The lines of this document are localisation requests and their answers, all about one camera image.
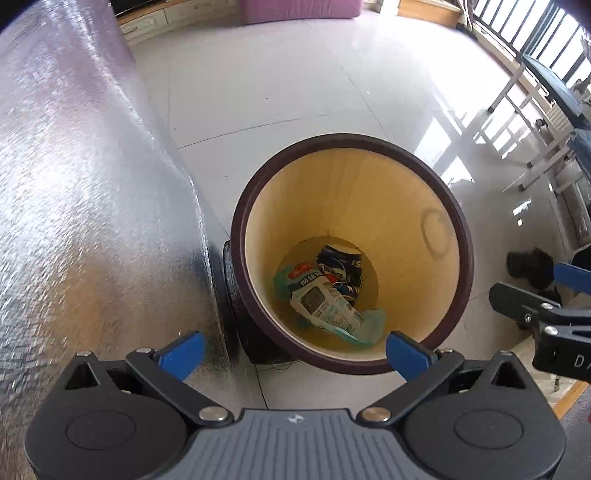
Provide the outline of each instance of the wooden cabinet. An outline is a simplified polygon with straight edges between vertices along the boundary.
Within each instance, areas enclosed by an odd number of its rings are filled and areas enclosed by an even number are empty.
[[[125,39],[129,41],[153,33],[167,25],[164,11],[158,10],[121,25],[121,31]]]
[[[400,0],[398,15],[454,28],[462,10],[443,0]]]
[[[118,17],[129,44],[136,44],[178,27],[210,18],[237,14],[235,0],[168,0]]]

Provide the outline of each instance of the reflective foil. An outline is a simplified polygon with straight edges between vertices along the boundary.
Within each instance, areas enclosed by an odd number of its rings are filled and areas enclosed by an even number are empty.
[[[79,350],[121,359],[198,329],[206,360],[188,383],[234,413],[261,406],[254,367],[223,341],[227,234],[109,4],[38,1],[0,56],[0,479],[34,477],[24,432]]]

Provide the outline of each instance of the dark brown rim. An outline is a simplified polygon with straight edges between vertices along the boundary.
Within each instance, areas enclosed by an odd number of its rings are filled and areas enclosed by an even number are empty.
[[[384,140],[358,134],[321,135],[293,144],[268,160],[248,182],[236,205],[232,219],[232,230],[230,232],[232,264],[238,282],[238,289],[248,312],[263,332],[280,347],[294,356],[301,358],[304,362],[325,370],[342,374],[381,374],[392,371],[386,358],[360,362],[339,360],[321,355],[305,347],[302,343],[295,343],[285,332],[275,325],[273,319],[266,313],[256,296],[246,268],[244,250],[246,224],[248,223],[252,206],[262,188],[275,174],[291,162],[307,154],[331,148],[356,148],[391,158],[421,177],[441,200],[441,203],[452,220],[452,225],[457,236],[460,253],[460,277],[458,279],[456,293],[447,313],[437,327],[422,341],[422,344],[427,348],[435,349],[448,337],[466,308],[474,277],[474,252],[466,219],[450,190],[430,168],[411,153]]]

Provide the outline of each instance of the floor tile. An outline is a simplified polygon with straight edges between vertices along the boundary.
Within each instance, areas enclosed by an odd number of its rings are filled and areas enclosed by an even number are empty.
[[[227,231],[248,180],[283,148],[331,132],[386,138],[450,187],[472,235],[471,300],[444,345],[485,359],[522,338],[513,321],[491,309],[488,290],[512,281],[507,252],[539,247],[556,256],[557,228],[547,185],[519,192],[513,184],[539,147],[520,119],[508,121],[507,101],[486,112],[509,75],[472,40],[364,12],[353,20],[195,25],[133,52],[151,101],[166,112],[181,155]],[[156,68],[166,62],[168,76]],[[510,95],[523,98],[519,89]],[[259,377],[271,408],[353,413],[403,382],[396,373],[351,377],[302,362]]]
[[[356,111],[251,128],[181,148],[180,152],[229,232],[238,199],[263,163],[293,143],[329,133],[357,133],[385,139],[369,111]]]
[[[174,50],[169,121],[179,147],[275,122],[367,110],[330,52],[304,22],[296,25],[289,35],[280,24],[252,25],[246,28],[252,34]]]
[[[465,358],[489,360],[499,349],[511,349],[528,336],[517,324],[495,312],[488,293],[471,299],[464,315],[441,348],[451,348]]]
[[[259,371],[259,379],[269,408],[344,407],[354,416],[404,383],[397,372],[342,375],[304,362],[296,362],[286,370]]]
[[[131,47],[148,99],[166,126],[170,95],[170,40],[169,36],[161,35]]]

